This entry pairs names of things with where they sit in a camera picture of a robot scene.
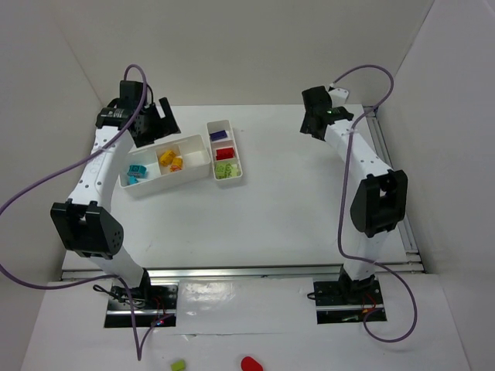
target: white table surface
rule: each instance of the white table surface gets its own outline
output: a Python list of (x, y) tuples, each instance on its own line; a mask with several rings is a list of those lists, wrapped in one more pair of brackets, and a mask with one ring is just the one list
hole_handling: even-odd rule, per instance
[[(355, 117), (363, 112), (358, 104), (347, 108)], [(229, 120), (244, 181), (221, 189), (210, 173), (137, 200), (117, 186), (111, 212), (124, 227), (124, 246), (138, 264), (179, 268), (343, 262), (336, 248), (343, 162), (327, 143), (299, 133), (302, 105), (174, 107), (173, 112), (180, 136), (201, 133), (205, 143), (208, 121)], [(367, 122), (358, 128), (373, 145)], [(355, 189), (350, 187), (348, 206)], [(357, 239), (347, 217), (344, 247)], [(381, 261), (406, 261), (397, 229), (388, 237)], [(69, 271), (95, 268), (72, 252), (63, 262)]]
[[(167, 370), (177, 359), (186, 360), (187, 371), (236, 371), (244, 356), (253, 356), (266, 371), (469, 370), (438, 277), (402, 277), (415, 293), (419, 318), (415, 332), (398, 344), (374, 341), (359, 323), (317, 325), (304, 279), (259, 278), (237, 281), (226, 291), (215, 286), (225, 288), (226, 282), (212, 283), (200, 296), (189, 291), (189, 300), (179, 299), (177, 327), (153, 330), (141, 362), (130, 328), (103, 328), (107, 297), (95, 293), (91, 284), (47, 291), (22, 371)], [(387, 322), (371, 323), (370, 328), (392, 338), (408, 330), (411, 302), (396, 278), (381, 274), (380, 281)], [(196, 306), (196, 318), (191, 305)], [(281, 306), (286, 315), (280, 315)], [(142, 337), (145, 329), (138, 332)]]

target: yellow block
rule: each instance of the yellow block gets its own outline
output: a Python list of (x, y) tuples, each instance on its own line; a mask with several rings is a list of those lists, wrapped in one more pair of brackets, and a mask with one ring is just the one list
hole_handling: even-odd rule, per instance
[(167, 166), (170, 165), (173, 161), (173, 159), (176, 157), (176, 154), (172, 150), (166, 151), (161, 157), (160, 157), (160, 164), (162, 166)]
[(183, 160), (180, 157), (175, 157), (170, 165), (171, 172), (178, 172), (183, 169)]

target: red block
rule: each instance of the red block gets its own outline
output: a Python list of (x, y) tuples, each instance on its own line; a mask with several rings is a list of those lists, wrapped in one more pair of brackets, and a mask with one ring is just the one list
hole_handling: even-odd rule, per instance
[(263, 367), (251, 357), (244, 357), (241, 362), (242, 371), (263, 371)]
[(235, 157), (235, 152), (233, 148), (217, 149), (217, 161), (226, 160), (228, 158), (234, 158), (234, 157)]

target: purple block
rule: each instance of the purple block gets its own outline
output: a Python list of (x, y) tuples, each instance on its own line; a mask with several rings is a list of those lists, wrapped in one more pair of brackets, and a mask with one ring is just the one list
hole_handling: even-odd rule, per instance
[(227, 137), (227, 132), (225, 130), (217, 131), (216, 133), (210, 134), (211, 141), (219, 141), (220, 139), (224, 139)]

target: lime green block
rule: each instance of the lime green block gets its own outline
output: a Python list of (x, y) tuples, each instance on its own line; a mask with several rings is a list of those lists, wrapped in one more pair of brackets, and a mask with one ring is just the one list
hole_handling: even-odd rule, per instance
[(225, 177), (230, 178), (232, 173), (232, 165), (231, 164), (226, 164), (225, 165)]
[(226, 176), (226, 166), (225, 164), (216, 164), (215, 165), (215, 176), (218, 179), (223, 179)]
[(172, 371), (183, 371), (186, 369), (186, 362), (181, 359), (180, 361), (173, 363), (170, 368)]
[(239, 168), (237, 167), (237, 165), (232, 164), (231, 176), (232, 177), (235, 177), (235, 176), (238, 176), (238, 175), (239, 175)]

